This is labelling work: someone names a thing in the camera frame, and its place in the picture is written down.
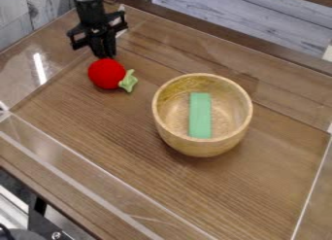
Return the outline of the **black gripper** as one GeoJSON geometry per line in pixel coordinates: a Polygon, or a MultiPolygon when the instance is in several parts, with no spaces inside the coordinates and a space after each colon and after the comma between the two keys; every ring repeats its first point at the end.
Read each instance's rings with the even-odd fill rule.
{"type": "Polygon", "coordinates": [[[74,1],[79,24],[67,32],[72,49],[88,47],[99,58],[114,58],[118,54],[118,33],[128,28],[126,11],[107,13],[103,0],[74,1]]]}

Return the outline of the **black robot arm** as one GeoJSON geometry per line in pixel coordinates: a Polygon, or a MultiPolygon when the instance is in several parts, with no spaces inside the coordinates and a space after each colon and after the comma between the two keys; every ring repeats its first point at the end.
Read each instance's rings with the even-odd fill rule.
{"type": "Polygon", "coordinates": [[[118,54],[118,33],[128,28],[126,11],[106,11],[103,0],[74,0],[79,24],[67,32],[76,51],[88,47],[99,58],[118,54]]]}

